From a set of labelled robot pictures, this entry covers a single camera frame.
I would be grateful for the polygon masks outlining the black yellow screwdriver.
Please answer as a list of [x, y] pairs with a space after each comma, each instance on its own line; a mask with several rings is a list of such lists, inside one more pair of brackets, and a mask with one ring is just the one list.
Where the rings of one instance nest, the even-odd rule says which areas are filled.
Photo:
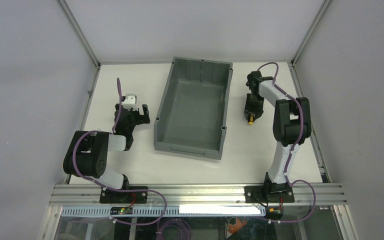
[[254, 124], [254, 115], [253, 114], [249, 114], [248, 118], [247, 118], [247, 121], [248, 121], [249, 125], [253, 125]]

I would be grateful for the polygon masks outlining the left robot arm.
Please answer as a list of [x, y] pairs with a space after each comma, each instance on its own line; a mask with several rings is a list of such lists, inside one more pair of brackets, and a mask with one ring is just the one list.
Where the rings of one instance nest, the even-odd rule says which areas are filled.
[[130, 183], [125, 174], [107, 166], [108, 152], [129, 151], [133, 145], [136, 126], [150, 123], [149, 108], [127, 108], [115, 105], [114, 132], [99, 130], [74, 133], [63, 160], [63, 171], [89, 180], [104, 189], [129, 191]]

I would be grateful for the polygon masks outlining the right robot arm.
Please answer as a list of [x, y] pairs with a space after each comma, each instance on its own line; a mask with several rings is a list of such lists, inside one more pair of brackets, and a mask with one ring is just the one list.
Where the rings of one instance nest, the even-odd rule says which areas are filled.
[[273, 77], [263, 77], [260, 71], [247, 75], [244, 116], [249, 124], [263, 115], [264, 103], [274, 107], [273, 136], [276, 150], [271, 167], [264, 176], [261, 187], [250, 190], [257, 200], [269, 202], [293, 198], [290, 170], [301, 145], [311, 136], [310, 101], [306, 97], [295, 98], [276, 84]]

